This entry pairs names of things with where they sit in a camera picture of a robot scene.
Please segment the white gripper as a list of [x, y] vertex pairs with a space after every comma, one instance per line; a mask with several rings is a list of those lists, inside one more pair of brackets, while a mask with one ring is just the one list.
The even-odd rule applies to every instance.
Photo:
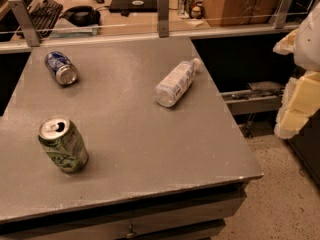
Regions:
[[298, 30], [291, 31], [275, 44], [273, 51], [280, 55], [294, 52], [295, 64], [311, 70], [299, 79], [289, 79], [276, 117], [275, 135], [291, 139], [320, 109], [320, 72], [314, 72], [320, 71], [320, 3]]

